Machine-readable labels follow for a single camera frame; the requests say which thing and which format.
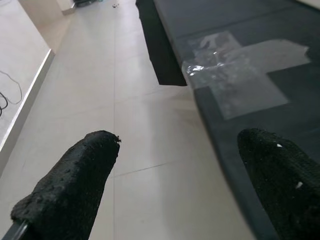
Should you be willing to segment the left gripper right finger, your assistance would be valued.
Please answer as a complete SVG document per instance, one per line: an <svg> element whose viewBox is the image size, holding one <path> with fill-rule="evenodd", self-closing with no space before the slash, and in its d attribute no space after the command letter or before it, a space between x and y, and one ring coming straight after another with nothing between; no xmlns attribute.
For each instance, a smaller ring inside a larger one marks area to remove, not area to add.
<svg viewBox="0 0 320 240"><path fill-rule="evenodd" d="M291 140L258 128L237 136L240 157L281 240L320 238L320 165Z"/></svg>

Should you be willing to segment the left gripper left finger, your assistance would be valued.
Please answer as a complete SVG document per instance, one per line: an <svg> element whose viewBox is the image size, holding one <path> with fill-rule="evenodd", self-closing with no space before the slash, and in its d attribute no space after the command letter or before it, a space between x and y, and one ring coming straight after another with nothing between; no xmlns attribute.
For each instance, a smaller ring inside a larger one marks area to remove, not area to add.
<svg viewBox="0 0 320 240"><path fill-rule="evenodd" d="M99 130L71 146L32 192L14 205L9 238L89 239L120 143L117 135Z"/></svg>

